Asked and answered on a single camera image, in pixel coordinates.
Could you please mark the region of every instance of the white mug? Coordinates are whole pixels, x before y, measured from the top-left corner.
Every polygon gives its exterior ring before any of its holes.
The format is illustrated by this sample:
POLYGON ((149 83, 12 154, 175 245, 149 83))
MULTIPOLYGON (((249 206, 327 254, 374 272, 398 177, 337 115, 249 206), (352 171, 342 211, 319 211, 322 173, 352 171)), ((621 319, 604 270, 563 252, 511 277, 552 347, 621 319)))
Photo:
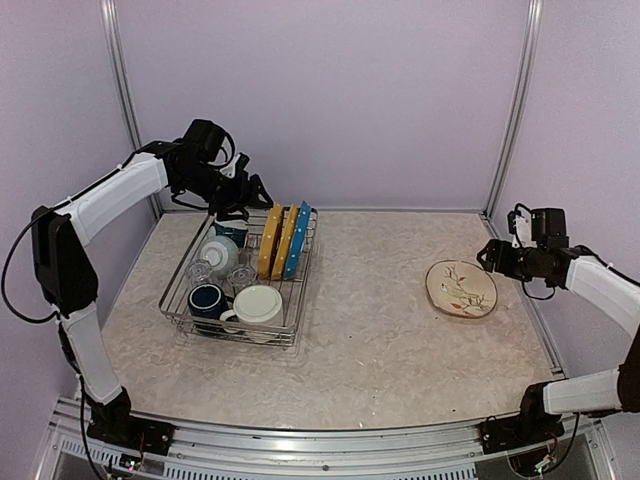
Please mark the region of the white mug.
MULTIPOLYGON (((240 323, 245 325, 284 326, 284 309, 282 295, 269 285, 253 285, 245 288, 233 301, 233 308, 220 315, 220 320, 225 321, 229 317, 238 317, 240 323)), ((256 343, 267 343, 272 335, 263 332, 245 331, 251 340, 256 343)))

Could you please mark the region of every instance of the yellow plate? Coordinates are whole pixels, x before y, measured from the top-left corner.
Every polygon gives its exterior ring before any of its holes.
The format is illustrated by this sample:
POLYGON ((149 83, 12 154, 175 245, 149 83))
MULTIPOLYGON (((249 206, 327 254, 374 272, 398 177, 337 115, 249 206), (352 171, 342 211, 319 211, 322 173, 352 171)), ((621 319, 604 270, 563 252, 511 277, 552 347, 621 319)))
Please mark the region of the yellow plate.
POLYGON ((287 217, 287 222, 282 231, 282 237, 280 237, 280 246, 278 247, 276 261, 273 264, 271 280, 282 280, 282 273, 284 272, 284 266, 287 263, 287 258, 289 257, 291 239, 293 238, 293 231, 296 228, 299 211, 300 210, 296 205, 291 205, 291 208, 289 209, 289 216, 287 217))
POLYGON ((271 266, 273 265, 273 259, 276 255, 276 248, 278 247, 283 215, 284 209, 282 205, 276 203, 275 206, 269 210, 269 218, 264 226, 262 244, 260 245, 260 259, 258 260, 258 275, 264 280, 271 276, 271 266))

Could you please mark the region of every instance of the purple backdrop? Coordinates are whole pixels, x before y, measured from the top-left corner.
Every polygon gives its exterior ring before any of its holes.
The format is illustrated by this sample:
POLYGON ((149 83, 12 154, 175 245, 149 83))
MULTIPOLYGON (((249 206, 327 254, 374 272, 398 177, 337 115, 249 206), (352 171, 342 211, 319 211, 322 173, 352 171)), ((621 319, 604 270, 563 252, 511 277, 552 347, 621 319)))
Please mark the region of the purple backdrop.
MULTIPOLYGON (((38 205, 52 205, 130 153, 109 67, 99 2, 11 2, 0 15, 0 259, 38 205)), ((100 235, 90 254, 108 312, 152 226, 140 205, 100 235)), ((50 309, 17 253, 9 294, 25 313, 50 309)), ((28 477, 59 394, 73 385, 53 323, 31 326, 0 302, 0 478, 28 477)))
POLYGON ((226 127, 281 202, 481 209, 526 0, 118 2, 145 141, 226 127))
MULTIPOLYGON (((547 2, 518 144, 495 217, 518 202, 562 207, 583 243, 640 278, 640 4, 547 2)), ((615 368, 631 340, 566 292, 541 304, 571 376, 615 368)), ((625 479, 640 472, 640 418, 605 419, 625 479)))

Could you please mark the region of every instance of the dark blue cup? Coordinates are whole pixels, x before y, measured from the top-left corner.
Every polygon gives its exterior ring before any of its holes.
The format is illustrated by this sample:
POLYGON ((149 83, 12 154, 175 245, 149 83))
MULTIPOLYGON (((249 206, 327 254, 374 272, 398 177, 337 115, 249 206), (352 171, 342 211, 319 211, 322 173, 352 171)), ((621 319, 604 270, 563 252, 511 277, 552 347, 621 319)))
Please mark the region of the dark blue cup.
MULTIPOLYGON (((229 310, 229 303, 222 289, 213 284, 199 285, 189 293, 189 311, 200 318, 219 320, 223 312, 229 310)), ((194 320, 196 329, 204 335, 225 333, 219 325, 212 325, 206 321, 194 320)))

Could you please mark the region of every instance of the dish rack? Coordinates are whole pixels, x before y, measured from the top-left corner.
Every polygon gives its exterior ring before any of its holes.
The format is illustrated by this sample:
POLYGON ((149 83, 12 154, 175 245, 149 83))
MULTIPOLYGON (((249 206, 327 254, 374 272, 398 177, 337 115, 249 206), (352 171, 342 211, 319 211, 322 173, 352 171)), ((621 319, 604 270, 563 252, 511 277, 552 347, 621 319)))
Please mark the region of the dish rack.
MULTIPOLYGON (((268 210, 251 210, 248 222, 248 232, 245 241, 245 247, 240 249, 240 262, 250 264, 251 267, 258 271, 258 258, 260 255, 260 244, 262 242, 262 232, 267 222, 268 210)), ((285 208, 285 222, 289 215, 289 208, 285 208)), ((234 342, 254 343, 253 340, 245 335, 245 332, 260 332, 253 334, 254 338, 260 338, 257 344, 291 347, 296 341, 299 331, 300 319, 304 309, 304 294, 307 287, 307 279, 311 266, 311 258, 313 256, 313 244, 315 239, 316 228, 318 225, 318 212, 316 209, 311 210, 311 218, 307 227, 304 246, 300 254, 300 262, 293 280, 262 280, 257 279, 256 284, 271 285, 276 288, 282 295, 284 309, 284 325, 283 326, 262 326, 262 325, 241 325, 240 331, 229 329, 229 322, 221 322, 219 320, 211 320, 208 318, 200 318, 191 314, 187 305, 187 297, 191 291, 191 286, 185 275, 185 269, 189 263, 197 258, 207 232, 213 226, 214 217, 207 216, 193 240, 189 244, 189 248, 180 260, 178 268, 176 268, 162 298, 160 299, 160 311, 167 317, 178 329, 185 335, 197 335, 207 338, 215 338, 220 340, 230 340, 234 342), (225 331, 222 327, 226 327, 233 333, 225 331)), ((229 308, 233 303, 233 297, 239 292, 234 291, 230 283, 224 279, 215 282, 219 285, 227 295, 229 308)))

